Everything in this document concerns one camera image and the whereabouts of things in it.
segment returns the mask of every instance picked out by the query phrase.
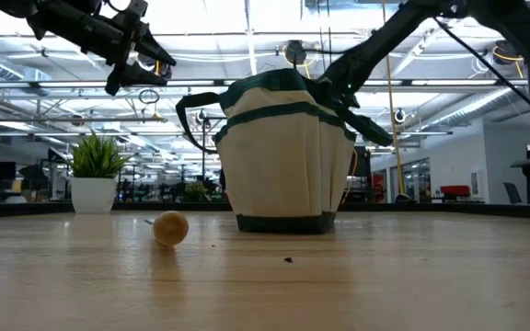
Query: ceiling duct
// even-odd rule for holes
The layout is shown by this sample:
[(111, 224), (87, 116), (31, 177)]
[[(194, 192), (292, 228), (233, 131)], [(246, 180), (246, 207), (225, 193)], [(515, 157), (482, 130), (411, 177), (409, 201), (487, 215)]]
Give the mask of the ceiling duct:
[[(51, 80), (51, 77), (38, 69), (14, 65), (6, 60), (0, 59), (0, 79), (10, 82), (41, 82)], [(23, 88), (22, 90), (38, 96), (46, 96), (50, 93), (50, 90), (39, 87)]]
[[(524, 87), (517, 87), (526, 93)], [(501, 87), (487, 94), (475, 94), (467, 97), (453, 106), (440, 111), (417, 130), (434, 131), (442, 127), (454, 127), (467, 124), (494, 110), (504, 108), (515, 102), (523, 102), (510, 88)]]

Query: green trim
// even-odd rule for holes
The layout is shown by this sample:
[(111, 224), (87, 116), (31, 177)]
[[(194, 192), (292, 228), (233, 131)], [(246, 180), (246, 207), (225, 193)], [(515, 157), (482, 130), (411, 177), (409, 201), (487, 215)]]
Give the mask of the green trim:
[(226, 125), (216, 133), (214, 141), (218, 144), (227, 134), (230, 128), (238, 124), (248, 123), (253, 120), (264, 119), (268, 117), (292, 115), (292, 114), (307, 114), (310, 116), (318, 117), (318, 120), (325, 122), (328, 125), (336, 126), (343, 129), (345, 137), (350, 141), (355, 142), (357, 135), (349, 130), (345, 126), (345, 123), (336, 116), (332, 116), (327, 112), (320, 110), (318, 107), (307, 103), (307, 102), (294, 102), (285, 105), (267, 106), (256, 110), (251, 110), (246, 113), (236, 115), (232, 119), (228, 120)]
[(226, 110), (234, 106), (243, 94), (255, 87), (270, 91), (306, 91), (306, 84), (300, 73), (294, 69), (272, 70), (234, 82), (220, 95), (220, 107)]
[(259, 217), (237, 215), (238, 230), (270, 234), (324, 234), (334, 227), (335, 212), (324, 211), (318, 216)]

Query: green bag handle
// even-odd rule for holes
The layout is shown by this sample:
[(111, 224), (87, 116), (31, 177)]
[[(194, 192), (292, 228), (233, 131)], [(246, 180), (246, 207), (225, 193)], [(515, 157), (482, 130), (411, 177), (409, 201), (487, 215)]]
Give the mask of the green bag handle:
[(194, 146), (198, 147), (200, 150), (207, 154), (216, 154), (216, 150), (211, 150), (204, 148), (198, 141), (195, 140), (193, 134), (191, 134), (190, 124), (188, 123), (187, 111), (186, 108), (196, 108), (201, 106), (208, 106), (220, 102), (220, 96), (214, 92), (205, 92), (197, 95), (185, 96), (183, 97), (175, 106), (175, 111), (177, 112), (177, 117), (183, 126), (183, 131), (190, 139), (190, 142)]

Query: cable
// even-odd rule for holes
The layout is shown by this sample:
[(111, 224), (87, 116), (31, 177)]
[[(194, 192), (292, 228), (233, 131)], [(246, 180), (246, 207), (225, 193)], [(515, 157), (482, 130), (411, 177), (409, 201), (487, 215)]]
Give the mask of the cable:
[(441, 21), (439, 21), (437, 18), (433, 18), (435, 20), (435, 22), (437, 22), (437, 24), (445, 31), (446, 34), (449, 35), (449, 37), (451, 37), (453, 40), (457, 41), (461, 46), (463, 46), (466, 50), (468, 50), (469, 52), (471, 52), (472, 54), (474, 54), (474, 56), (480, 61), (482, 62), (484, 65), (486, 65), (486, 67), (488, 67), (488, 69), (490, 71), (492, 71), (492, 73), (494, 75), (496, 75), (498, 77), (498, 79), (500, 79), (506, 86), (508, 86), (508, 88), (510, 88), (514, 93), (516, 93), (517, 96), (519, 96), (519, 98), (521, 98), (524, 102), (527, 103), (527, 105), (529, 105), (530, 107), (530, 99), (523, 93), (521, 92), (518, 88), (516, 88), (516, 86), (514, 86), (513, 84), (511, 84), (511, 82), (508, 81), (508, 79), (506, 79), (498, 70), (496, 70), (496, 68), (494, 68), (490, 63), (488, 63), (488, 61), (486, 61), (481, 55), (478, 54), (478, 52), (476, 50), (474, 50), (473, 48), (471, 48), (469, 45), (467, 45), (463, 40), (461, 40), (459, 37), (457, 37), (453, 32), (451, 32), (449, 30), (449, 28)]
[(111, 3), (111, 0), (103, 0), (106, 5), (108, 5), (113, 11), (116, 11), (118, 13), (123, 13), (123, 10), (118, 9), (114, 4)]
[(516, 64), (516, 71), (519, 72), (519, 75), (521, 76), (521, 78), (524, 78), (523, 71), (521, 70), (521, 65), (519, 64), (519, 62), (515, 61), (514, 64)]
[[(355, 161), (353, 162), (353, 171), (351, 173), (351, 177), (355, 177), (355, 170), (357, 169), (357, 161), (359, 160), (359, 155), (357, 154), (357, 150), (353, 148), (353, 152), (355, 153)], [(345, 203), (345, 200), (347, 199), (349, 192), (351, 192), (351, 181), (349, 181), (349, 183), (347, 184), (347, 193), (345, 193), (345, 196), (343, 197), (342, 202), (340, 204)]]
[(492, 50), (492, 52), (494, 53), (494, 55), (496, 55), (496, 57), (499, 57), (503, 60), (506, 60), (506, 61), (523, 61), (524, 58), (522, 56), (519, 56), (519, 57), (510, 57), (510, 56), (504, 56), (502, 54), (499, 54), (496, 52), (496, 50), (498, 50), (500, 47), (499, 46), (496, 46), (494, 47), (494, 49)]
[[(320, 24), (320, 0), (317, 0), (318, 7), (318, 27), (320, 28), (320, 50), (324, 51), (324, 42), (322, 40), (322, 25)], [(327, 60), (322, 56), (322, 68), (327, 71)]]
[[(386, 0), (382, 0), (382, 11), (384, 14), (384, 24), (387, 21), (386, 17)], [(398, 131), (396, 130), (396, 120), (394, 117), (394, 91), (392, 88), (392, 68), (390, 65), (390, 57), (386, 57), (387, 67), (387, 92), (390, 101), (390, 119), (392, 122), (392, 135), (394, 139), (394, 147), (396, 149), (396, 165), (397, 165), (397, 184), (400, 189), (399, 193), (404, 193), (404, 179), (402, 178), (402, 163), (400, 160), (400, 149), (398, 147)]]
[(283, 54), (283, 59), (285, 59), (285, 61), (290, 64), (291, 66), (299, 66), (299, 67), (302, 67), (302, 66), (309, 66), (310, 64), (314, 63), (314, 61), (316, 59), (310, 59), (310, 62), (307, 63), (306, 61), (304, 61), (304, 64), (295, 64), (295, 63), (291, 63), (290, 60), (287, 59), (287, 56), (285, 56), (285, 51), (287, 50), (287, 45), (283, 46), (282, 47), (282, 54)]

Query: white wall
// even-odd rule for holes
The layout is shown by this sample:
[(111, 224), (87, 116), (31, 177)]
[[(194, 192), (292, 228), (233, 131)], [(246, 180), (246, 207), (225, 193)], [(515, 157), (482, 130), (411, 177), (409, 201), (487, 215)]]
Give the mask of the white wall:
[(0, 161), (14, 161), (19, 165), (35, 165), (41, 158), (47, 158), (46, 143), (31, 143), (24, 138), (13, 138), (12, 144), (0, 143)]
[[(469, 127), (455, 128), (453, 131), (454, 134), (450, 136), (428, 137), (423, 141), (420, 149), (401, 151), (402, 164), (429, 158), (433, 195), (435, 190), (440, 189), (441, 186), (466, 185), (471, 187), (471, 174), (478, 171), (481, 173), (480, 188), (483, 194), (474, 199), (489, 202), (482, 121), (476, 120)], [(389, 168), (393, 166), (396, 166), (394, 155), (372, 159), (372, 171), (387, 169), (389, 174)]]
[(523, 116), (502, 123), (485, 123), (484, 140), (487, 155), (490, 203), (510, 203), (502, 183), (513, 183), (526, 202), (526, 177), (521, 169), (511, 164), (526, 158), (526, 146), (530, 143), (530, 122)]

